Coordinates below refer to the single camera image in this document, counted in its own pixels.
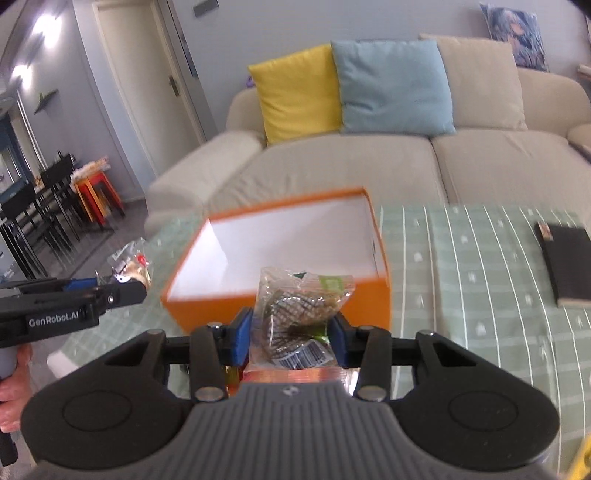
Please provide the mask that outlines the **person's left hand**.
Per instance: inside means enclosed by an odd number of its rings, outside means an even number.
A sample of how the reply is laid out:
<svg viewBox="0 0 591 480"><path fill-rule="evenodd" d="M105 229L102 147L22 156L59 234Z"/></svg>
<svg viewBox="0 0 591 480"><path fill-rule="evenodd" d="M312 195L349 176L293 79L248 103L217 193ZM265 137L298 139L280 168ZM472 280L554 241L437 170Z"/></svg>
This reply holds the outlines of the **person's left hand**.
<svg viewBox="0 0 591 480"><path fill-rule="evenodd" d="M17 364L13 374L1 382L0 421L3 433L13 433L20 429L22 412L32 397L29 363L32 347L21 345L17 352Z"/></svg>

